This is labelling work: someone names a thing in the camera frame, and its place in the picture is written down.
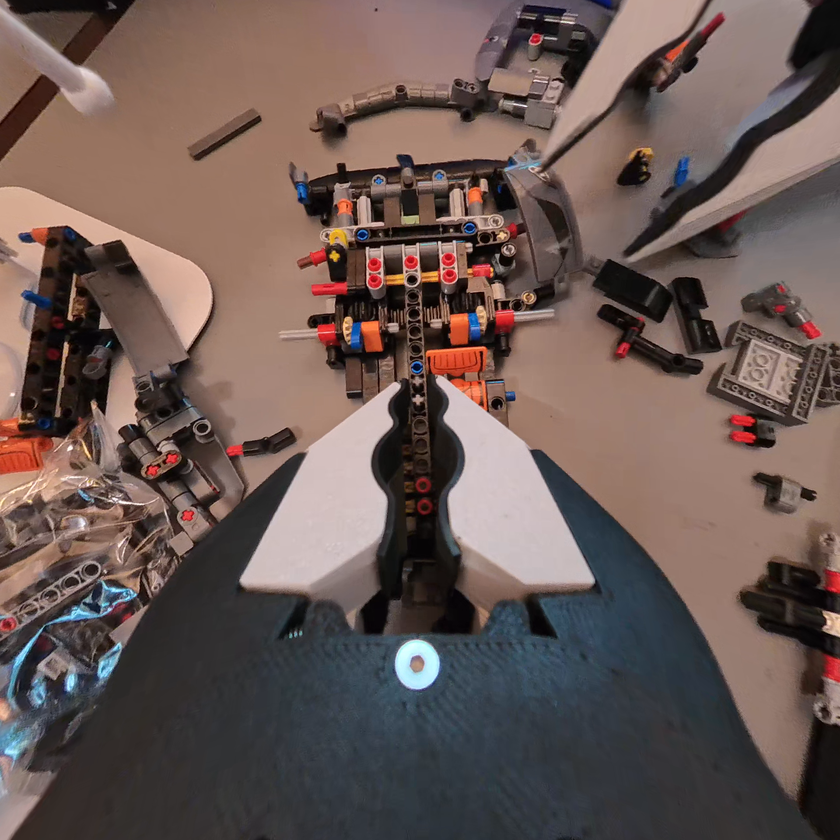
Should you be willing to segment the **grey square lego frame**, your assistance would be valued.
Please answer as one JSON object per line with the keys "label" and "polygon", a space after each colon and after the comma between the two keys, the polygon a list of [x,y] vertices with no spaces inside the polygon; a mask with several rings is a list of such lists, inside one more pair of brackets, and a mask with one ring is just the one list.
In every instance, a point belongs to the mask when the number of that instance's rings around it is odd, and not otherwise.
{"label": "grey square lego frame", "polygon": [[726,345],[736,353],[710,378],[709,395],[787,427],[839,404],[837,343],[802,344],[738,320]]}

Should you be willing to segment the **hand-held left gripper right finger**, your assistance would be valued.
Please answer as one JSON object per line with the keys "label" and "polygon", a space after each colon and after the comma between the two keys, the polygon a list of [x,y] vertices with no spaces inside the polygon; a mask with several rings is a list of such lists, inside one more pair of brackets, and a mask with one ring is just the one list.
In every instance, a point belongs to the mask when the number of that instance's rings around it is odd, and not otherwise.
{"label": "hand-held left gripper right finger", "polygon": [[435,383],[458,457],[445,493],[457,589],[485,617],[499,602],[592,589],[593,572],[529,446],[445,378]]}

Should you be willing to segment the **dark grey flat lego tile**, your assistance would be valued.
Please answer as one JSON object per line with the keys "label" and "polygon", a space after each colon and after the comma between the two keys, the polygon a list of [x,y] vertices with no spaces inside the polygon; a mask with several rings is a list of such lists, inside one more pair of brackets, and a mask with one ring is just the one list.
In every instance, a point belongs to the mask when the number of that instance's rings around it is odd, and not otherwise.
{"label": "dark grey flat lego tile", "polygon": [[200,161],[227,143],[253,129],[261,121],[261,114],[256,109],[250,108],[189,145],[187,147],[187,153],[191,160]]}

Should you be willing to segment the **black lego slope brick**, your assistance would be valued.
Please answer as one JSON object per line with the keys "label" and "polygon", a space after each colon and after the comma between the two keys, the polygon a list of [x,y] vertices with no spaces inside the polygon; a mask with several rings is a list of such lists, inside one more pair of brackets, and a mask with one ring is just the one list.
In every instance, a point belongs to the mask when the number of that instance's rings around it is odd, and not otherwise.
{"label": "black lego slope brick", "polygon": [[671,290],[658,281],[610,259],[595,270],[593,287],[657,323],[665,320],[674,300]]}

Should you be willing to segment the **lego car chassis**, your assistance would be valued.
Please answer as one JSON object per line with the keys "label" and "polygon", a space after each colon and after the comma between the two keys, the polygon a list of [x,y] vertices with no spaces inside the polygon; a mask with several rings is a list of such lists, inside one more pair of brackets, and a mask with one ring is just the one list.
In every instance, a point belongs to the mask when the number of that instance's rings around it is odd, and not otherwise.
{"label": "lego car chassis", "polygon": [[409,385],[402,434],[408,602],[441,598],[414,588],[431,583],[437,525],[428,380],[443,376],[508,425],[516,395],[497,378],[496,362],[510,353],[517,317],[549,295],[546,286],[506,288],[527,234],[506,174],[512,163],[416,164],[400,154],[391,167],[338,164],[314,180],[289,165],[299,204],[323,226],[320,246],[297,264],[324,267],[326,280],[311,293],[331,303],[297,335],[320,341],[329,367],[343,371],[349,399],[367,403],[398,380]]}

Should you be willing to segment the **dark grey curved lego panel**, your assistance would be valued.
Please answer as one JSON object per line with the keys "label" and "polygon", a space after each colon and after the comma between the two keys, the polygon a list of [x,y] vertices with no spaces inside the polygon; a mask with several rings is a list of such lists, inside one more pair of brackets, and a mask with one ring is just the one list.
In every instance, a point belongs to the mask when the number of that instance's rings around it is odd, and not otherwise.
{"label": "dark grey curved lego panel", "polygon": [[526,228],[537,291],[546,298],[566,299],[572,276],[590,265],[571,196],[560,178],[542,169],[542,152],[534,139],[511,154],[504,178]]}
{"label": "dark grey curved lego panel", "polygon": [[123,241],[88,246],[85,256],[84,283],[132,366],[137,396],[173,382],[189,354]]}

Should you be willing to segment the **small black yellow lego piece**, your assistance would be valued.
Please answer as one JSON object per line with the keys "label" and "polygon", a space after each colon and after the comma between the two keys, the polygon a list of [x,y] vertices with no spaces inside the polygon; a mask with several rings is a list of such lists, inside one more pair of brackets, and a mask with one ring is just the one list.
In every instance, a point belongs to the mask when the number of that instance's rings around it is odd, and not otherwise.
{"label": "small black yellow lego piece", "polygon": [[622,170],[616,177],[618,186],[641,186],[652,175],[652,163],[655,157],[650,147],[636,148],[628,157]]}

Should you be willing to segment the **grey black lego fender assembly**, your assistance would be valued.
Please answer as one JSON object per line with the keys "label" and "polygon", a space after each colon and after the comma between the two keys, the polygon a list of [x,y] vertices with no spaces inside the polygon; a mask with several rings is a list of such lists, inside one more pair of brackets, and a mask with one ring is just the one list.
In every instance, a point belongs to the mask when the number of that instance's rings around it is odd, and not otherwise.
{"label": "grey black lego fender assembly", "polygon": [[609,2],[513,2],[476,53],[476,81],[499,112],[550,129],[614,15]]}

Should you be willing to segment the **black lego frame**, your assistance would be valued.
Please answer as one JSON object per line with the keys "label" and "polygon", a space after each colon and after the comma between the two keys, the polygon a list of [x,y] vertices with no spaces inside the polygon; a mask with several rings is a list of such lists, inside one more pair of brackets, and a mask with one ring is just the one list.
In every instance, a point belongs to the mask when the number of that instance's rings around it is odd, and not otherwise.
{"label": "black lego frame", "polygon": [[44,248],[19,402],[25,434],[63,438],[107,406],[112,357],[119,344],[85,286],[91,243],[69,226],[35,228],[20,239]]}

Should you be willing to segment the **orange lego seat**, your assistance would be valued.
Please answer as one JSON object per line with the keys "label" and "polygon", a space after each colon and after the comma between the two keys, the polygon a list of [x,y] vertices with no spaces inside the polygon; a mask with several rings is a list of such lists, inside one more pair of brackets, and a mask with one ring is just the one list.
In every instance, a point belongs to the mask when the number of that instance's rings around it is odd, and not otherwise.
{"label": "orange lego seat", "polygon": [[1,421],[1,476],[37,471],[53,448],[50,436],[22,430],[16,418]]}

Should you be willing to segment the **grey lego connector black pins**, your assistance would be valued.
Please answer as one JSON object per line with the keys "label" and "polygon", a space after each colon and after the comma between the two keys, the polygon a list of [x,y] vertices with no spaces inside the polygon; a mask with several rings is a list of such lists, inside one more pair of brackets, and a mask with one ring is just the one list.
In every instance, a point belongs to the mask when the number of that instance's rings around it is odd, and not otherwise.
{"label": "grey lego connector black pins", "polygon": [[816,492],[780,475],[763,472],[753,474],[754,483],[764,488],[763,505],[775,512],[796,513],[804,501],[815,501]]}

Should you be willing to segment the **grey lego assembly red axles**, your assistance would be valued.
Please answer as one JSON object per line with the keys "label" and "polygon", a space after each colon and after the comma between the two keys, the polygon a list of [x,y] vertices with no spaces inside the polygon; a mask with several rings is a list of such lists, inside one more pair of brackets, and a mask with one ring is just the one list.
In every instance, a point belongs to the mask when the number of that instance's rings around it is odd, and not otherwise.
{"label": "grey lego assembly red axles", "polygon": [[133,378],[134,423],[119,429],[122,465],[168,504],[182,557],[245,495],[245,484],[214,427],[190,401],[174,367]]}

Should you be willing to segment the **black lego axle assembly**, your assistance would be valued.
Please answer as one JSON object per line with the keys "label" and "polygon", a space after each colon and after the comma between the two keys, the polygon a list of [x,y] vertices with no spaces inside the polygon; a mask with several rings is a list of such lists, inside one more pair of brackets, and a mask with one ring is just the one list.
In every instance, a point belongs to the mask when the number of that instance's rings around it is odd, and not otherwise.
{"label": "black lego axle assembly", "polygon": [[807,569],[771,561],[754,587],[740,593],[765,631],[789,637],[822,655],[822,687],[814,703],[815,717],[839,724],[839,537],[820,535],[817,567]]}

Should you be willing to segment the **black lego connector two red pins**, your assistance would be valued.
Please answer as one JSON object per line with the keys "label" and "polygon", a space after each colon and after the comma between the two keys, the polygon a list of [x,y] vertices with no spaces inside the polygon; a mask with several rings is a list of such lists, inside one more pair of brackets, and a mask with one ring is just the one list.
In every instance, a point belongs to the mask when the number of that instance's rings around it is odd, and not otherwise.
{"label": "black lego connector two red pins", "polygon": [[732,414],[729,417],[729,439],[751,448],[772,448],[776,445],[776,426],[759,414]]}

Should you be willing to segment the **grey lego block red pins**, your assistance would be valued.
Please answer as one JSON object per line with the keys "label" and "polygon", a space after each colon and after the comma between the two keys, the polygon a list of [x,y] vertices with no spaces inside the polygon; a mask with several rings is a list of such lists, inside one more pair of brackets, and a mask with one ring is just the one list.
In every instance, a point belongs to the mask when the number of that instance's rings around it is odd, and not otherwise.
{"label": "grey lego block red pins", "polygon": [[782,319],[788,327],[799,330],[808,340],[822,336],[822,331],[814,324],[802,299],[785,284],[773,283],[748,294],[741,299],[741,307],[744,312],[760,312],[768,319]]}

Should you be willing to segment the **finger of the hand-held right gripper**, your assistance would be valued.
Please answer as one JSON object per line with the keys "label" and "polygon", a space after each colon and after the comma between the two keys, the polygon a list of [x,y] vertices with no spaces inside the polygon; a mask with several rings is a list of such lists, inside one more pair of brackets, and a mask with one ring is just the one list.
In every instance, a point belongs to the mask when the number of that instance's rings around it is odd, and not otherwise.
{"label": "finger of the hand-held right gripper", "polygon": [[638,73],[687,37],[708,5],[708,1],[622,2],[562,106],[540,169],[552,167],[603,121]]}
{"label": "finger of the hand-held right gripper", "polygon": [[784,80],[704,177],[668,196],[624,257],[638,261],[675,246],[837,163],[838,89],[837,62],[813,62]]}

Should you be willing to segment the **long black lego connector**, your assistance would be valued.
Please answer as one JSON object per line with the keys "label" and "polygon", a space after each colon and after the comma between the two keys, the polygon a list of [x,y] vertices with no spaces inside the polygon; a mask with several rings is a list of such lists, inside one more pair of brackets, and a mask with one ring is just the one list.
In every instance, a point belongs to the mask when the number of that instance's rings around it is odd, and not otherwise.
{"label": "long black lego connector", "polygon": [[600,306],[596,313],[598,319],[620,330],[613,355],[616,359],[625,359],[635,353],[653,362],[662,372],[674,375],[698,375],[703,372],[704,364],[697,359],[681,353],[673,353],[651,342],[644,336],[645,320],[635,317],[611,304]]}

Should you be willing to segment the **black lego connector red axle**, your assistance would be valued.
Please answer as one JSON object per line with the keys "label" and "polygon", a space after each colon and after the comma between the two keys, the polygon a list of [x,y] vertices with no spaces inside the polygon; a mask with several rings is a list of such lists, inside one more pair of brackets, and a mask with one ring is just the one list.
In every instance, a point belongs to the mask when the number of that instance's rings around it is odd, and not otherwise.
{"label": "black lego connector red axle", "polygon": [[226,455],[230,458],[256,457],[261,455],[275,455],[293,446],[297,437],[289,427],[264,437],[244,441],[242,444],[226,447]]}

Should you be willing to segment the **black orange lego connector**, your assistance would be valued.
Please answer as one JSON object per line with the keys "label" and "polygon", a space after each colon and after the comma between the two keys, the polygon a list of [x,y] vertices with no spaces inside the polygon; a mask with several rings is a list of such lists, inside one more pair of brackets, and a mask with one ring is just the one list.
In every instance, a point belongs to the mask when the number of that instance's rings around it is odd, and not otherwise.
{"label": "black orange lego connector", "polygon": [[698,55],[709,38],[726,20],[724,13],[717,14],[704,28],[657,59],[644,77],[643,88],[663,92],[681,76],[691,72],[698,62]]}

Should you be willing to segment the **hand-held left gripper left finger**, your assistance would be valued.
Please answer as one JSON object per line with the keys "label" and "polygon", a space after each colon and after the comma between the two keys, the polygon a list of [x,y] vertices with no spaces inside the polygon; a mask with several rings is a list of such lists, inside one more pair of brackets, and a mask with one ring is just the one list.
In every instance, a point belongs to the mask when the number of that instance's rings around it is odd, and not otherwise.
{"label": "hand-held left gripper left finger", "polygon": [[403,579],[403,386],[312,444],[239,583],[333,601],[348,613]]}

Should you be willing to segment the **clear bag of lego parts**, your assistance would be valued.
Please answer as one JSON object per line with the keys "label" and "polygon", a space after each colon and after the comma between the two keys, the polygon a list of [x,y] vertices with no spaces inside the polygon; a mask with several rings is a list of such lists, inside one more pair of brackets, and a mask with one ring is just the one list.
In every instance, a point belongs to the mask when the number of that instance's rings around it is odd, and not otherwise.
{"label": "clear bag of lego parts", "polygon": [[67,760],[141,615],[180,563],[164,500],[98,408],[2,494],[2,795]]}

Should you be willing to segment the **white lamp base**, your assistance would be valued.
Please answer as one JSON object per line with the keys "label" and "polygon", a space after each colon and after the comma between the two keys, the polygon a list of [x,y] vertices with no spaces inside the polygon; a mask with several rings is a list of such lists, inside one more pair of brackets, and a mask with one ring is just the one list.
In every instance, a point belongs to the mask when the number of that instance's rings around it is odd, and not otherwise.
{"label": "white lamp base", "polygon": [[39,293],[45,248],[26,244],[18,235],[33,228],[69,227],[94,245],[120,239],[190,349],[211,314],[214,294],[205,273],[192,261],[88,216],[39,193],[18,186],[1,189],[1,236],[16,256],[1,265],[1,409],[2,418],[18,412],[30,332],[36,308],[22,292]]}

